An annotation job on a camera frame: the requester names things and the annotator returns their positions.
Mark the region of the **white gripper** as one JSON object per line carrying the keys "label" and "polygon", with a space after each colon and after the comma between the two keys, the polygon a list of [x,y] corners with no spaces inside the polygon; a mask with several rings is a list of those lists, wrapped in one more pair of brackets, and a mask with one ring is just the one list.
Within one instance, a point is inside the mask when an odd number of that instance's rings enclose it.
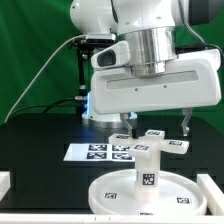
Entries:
{"label": "white gripper", "polygon": [[134,112],[183,109],[180,131],[187,136],[191,108],[221,100],[219,66],[219,51],[212,49],[181,54],[166,63],[165,73],[155,76],[134,77],[128,67],[97,71],[91,80],[93,107],[99,114],[121,113],[133,139],[138,138]]}

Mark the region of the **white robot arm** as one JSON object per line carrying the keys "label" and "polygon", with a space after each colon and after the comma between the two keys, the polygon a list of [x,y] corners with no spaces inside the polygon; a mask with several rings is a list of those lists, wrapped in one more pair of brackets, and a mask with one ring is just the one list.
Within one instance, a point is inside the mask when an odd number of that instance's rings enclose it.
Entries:
{"label": "white robot arm", "polygon": [[139,112],[180,109],[181,131],[195,107],[221,100],[220,48],[190,27],[197,0],[73,0],[70,18],[84,36],[94,74],[83,121],[124,126],[137,136]]}

